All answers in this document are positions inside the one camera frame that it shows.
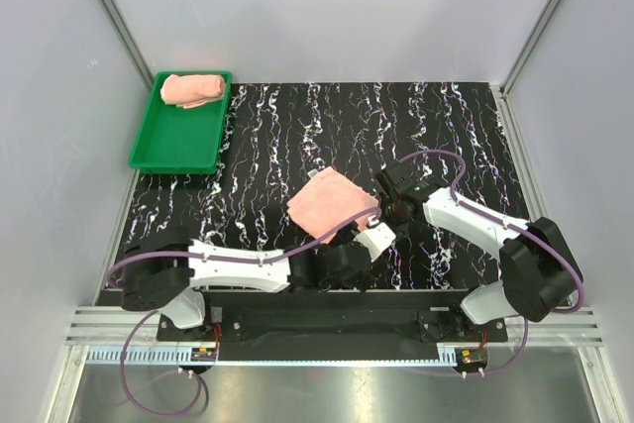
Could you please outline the pink striped towel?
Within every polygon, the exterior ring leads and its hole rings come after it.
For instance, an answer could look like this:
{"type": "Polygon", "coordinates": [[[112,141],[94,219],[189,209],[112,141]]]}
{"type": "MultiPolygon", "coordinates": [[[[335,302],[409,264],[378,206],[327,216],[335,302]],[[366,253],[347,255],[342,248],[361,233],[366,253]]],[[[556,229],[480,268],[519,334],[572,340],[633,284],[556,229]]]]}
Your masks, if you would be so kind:
{"type": "Polygon", "coordinates": [[[172,74],[164,81],[160,89],[160,97],[167,105],[193,109],[221,100],[226,89],[227,82],[221,75],[172,74]]]}

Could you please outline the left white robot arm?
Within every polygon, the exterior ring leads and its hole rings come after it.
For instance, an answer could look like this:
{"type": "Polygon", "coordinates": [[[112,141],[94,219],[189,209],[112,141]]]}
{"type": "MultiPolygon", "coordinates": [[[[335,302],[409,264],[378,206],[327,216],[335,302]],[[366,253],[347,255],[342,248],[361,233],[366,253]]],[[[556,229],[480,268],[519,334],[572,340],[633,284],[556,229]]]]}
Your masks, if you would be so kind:
{"type": "Polygon", "coordinates": [[[213,330],[201,287],[238,287],[268,293],[361,288],[359,280],[381,251],[361,233],[347,243],[319,242],[295,249],[256,252],[219,248],[197,240],[160,238],[114,266],[110,283],[122,291],[122,307],[156,311],[194,340],[213,330]]]}

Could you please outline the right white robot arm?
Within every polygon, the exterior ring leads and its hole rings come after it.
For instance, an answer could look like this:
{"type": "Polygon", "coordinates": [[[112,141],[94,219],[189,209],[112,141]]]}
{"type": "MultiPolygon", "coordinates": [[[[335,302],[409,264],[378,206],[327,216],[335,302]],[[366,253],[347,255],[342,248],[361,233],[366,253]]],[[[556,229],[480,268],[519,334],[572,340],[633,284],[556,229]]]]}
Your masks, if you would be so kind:
{"type": "Polygon", "coordinates": [[[409,163],[396,162],[375,175],[383,220],[403,233],[415,222],[444,229],[498,262],[498,281],[470,291],[450,315],[450,328],[471,340],[485,324],[511,316],[540,322],[573,294],[584,297],[583,277],[559,226],[509,217],[464,197],[450,185],[421,181],[409,163]]]}

